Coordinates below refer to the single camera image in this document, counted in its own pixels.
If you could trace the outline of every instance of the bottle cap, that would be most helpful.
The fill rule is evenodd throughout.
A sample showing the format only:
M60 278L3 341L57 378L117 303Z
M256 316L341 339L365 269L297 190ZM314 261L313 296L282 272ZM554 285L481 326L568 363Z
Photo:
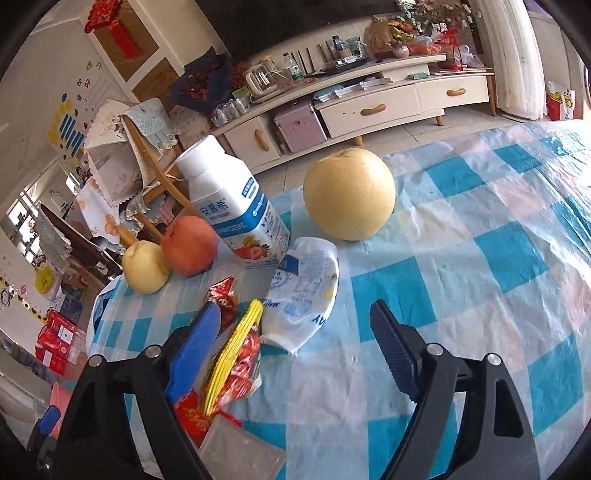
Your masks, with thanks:
M220 142L213 135L208 135L181 153L177 166L186 179L194 179L214 165L216 157L225 154Z

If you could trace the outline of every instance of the tablecloth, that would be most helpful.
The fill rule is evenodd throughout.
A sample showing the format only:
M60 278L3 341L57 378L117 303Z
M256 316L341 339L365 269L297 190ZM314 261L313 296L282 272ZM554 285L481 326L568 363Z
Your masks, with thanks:
M591 128L583 121L514 125L384 161L398 198L369 240L327 237L308 216L301 189L271 199L292 239L337 245L339 290L332 315L297 356L264 348L262 387L230 411L286 450L280 479L378 479L414 409L369 327L369 306L385 299L427 342L467 358L503 357L547 478L591 416ZM117 360L163 343L228 273L240 276L242 302L264 297L274 269L244 272L234 262L222 245L211 271L174 275L150 296L122 279L90 353ZM136 444L149 455L128 400ZM433 474L446 469L453 449L456 400Z

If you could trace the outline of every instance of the yogurt bottle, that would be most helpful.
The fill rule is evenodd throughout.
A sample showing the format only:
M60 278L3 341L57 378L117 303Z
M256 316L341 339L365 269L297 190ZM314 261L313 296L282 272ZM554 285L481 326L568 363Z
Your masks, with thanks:
M283 260L290 231L246 164L208 135L183 152L177 165L189 182L199 215L246 262L247 268Z

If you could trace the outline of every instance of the red apple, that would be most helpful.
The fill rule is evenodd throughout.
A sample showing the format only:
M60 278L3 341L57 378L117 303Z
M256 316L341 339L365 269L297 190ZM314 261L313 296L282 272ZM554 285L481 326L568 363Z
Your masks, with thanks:
M170 268L191 277L215 260L217 234L202 218L183 216L168 226L161 246Z

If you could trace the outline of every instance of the red gift bag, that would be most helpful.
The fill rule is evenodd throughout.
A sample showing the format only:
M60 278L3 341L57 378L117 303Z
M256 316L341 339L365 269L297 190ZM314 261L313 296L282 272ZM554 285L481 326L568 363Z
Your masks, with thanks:
M452 28L440 33L440 38L435 43L441 45L447 60L440 62L437 66L445 70L463 70L462 53L456 39L457 30Z

